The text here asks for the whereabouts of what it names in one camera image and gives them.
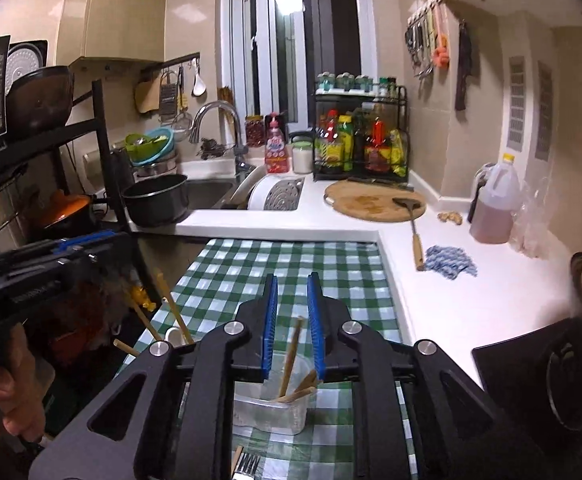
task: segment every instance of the faucet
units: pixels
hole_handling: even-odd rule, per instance
[[[238,110],[235,109],[231,103],[227,101],[212,101],[210,103],[203,104],[200,110],[193,120],[193,126],[191,127],[191,135],[189,136],[189,142],[191,144],[197,144],[200,141],[200,125],[204,116],[209,110],[214,108],[220,108],[226,110],[233,117],[233,126],[235,129],[235,144],[233,146],[233,156],[235,157],[235,179],[238,183],[242,182],[249,173],[255,170],[255,166],[249,164],[244,160],[244,155],[249,151],[248,147],[242,143],[242,126],[240,122],[240,117],[238,116]]]

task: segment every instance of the table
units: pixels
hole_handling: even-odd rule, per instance
[[[307,278],[318,272],[325,296],[344,301],[351,317],[401,341],[393,300],[378,247],[357,242],[267,242],[211,240],[180,279],[172,297],[196,340],[231,321],[239,304],[261,294],[266,274],[278,279],[274,350],[285,352],[293,318],[308,319]],[[151,323],[159,333],[176,325],[166,304]],[[145,330],[134,348],[143,351],[153,338]],[[311,335],[302,329],[298,354],[313,361]],[[133,360],[128,356],[124,365]],[[415,455],[404,398],[398,386],[413,478]],[[351,384],[322,384],[311,400],[305,429],[297,435],[233,428],[233,448],[262,456],[257,479],[351,480],[353,477],[353,409]]]

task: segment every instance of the air vent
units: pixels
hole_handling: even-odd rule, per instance
[[[540,118],[538,120],[535,158],[549,161],[553,128],[553,76],[551,69],[538,63],[540,75]]]
[[[524,58],[512,57],[508,62],[511,68],[511,106],[506,147],[521,152],[524,140]]]

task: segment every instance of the human hand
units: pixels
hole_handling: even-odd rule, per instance
[[[42,398],[46,388],[36,380],[36,360],[29,351],[21,324],[12,328],[9,345],[11,373],[0,367],[2,424],[9,434],[34,442],[44,432]]]

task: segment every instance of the white ladle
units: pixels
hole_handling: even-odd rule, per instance
[[[207,85],[205,85],[205,82],[200,77],[200,66],[197,59],[193,60],[193,70],[196,75],[193,80],[193,90],[191,91],[191,95],[194,97],[200,97],[207,91]]]

